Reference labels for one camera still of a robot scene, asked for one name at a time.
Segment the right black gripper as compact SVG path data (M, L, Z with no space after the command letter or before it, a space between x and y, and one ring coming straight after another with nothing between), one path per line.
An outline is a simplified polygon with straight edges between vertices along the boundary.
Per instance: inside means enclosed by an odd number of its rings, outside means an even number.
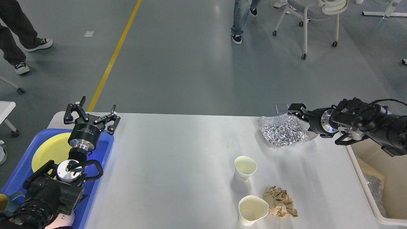
M338 125L331 121L332 108L319 108L308 111L303 103L292 103L288 108L288 115L309 123L309 131L322 138L333 138L338 130Z

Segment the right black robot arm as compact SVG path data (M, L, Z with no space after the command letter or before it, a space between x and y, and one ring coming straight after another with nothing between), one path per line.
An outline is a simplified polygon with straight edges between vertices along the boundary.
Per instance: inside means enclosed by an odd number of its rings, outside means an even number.
M389 156L403 156L407 153L407 117L393 114L388 106L379 100L370 103L358 98L344 99L327 108L307 110L302 103L292 103L288 115L308 123L310 132L322 138L340 137L336 145L352 145L371 139Z

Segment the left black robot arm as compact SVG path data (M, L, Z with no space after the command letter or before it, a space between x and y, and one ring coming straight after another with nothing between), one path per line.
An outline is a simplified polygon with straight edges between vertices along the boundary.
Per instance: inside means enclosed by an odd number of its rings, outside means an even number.
M1 211L2 229L44 229L57 214L72 214L87 197L83 185L102 177L101 163L88 157L103 132L114 134L121 118L115 114L116 105L105 116L86 113L85 100L68 104L65 111L64 124L74 124L67 140L68 158L60 163L49 160L26 179L25 201L10 215Z

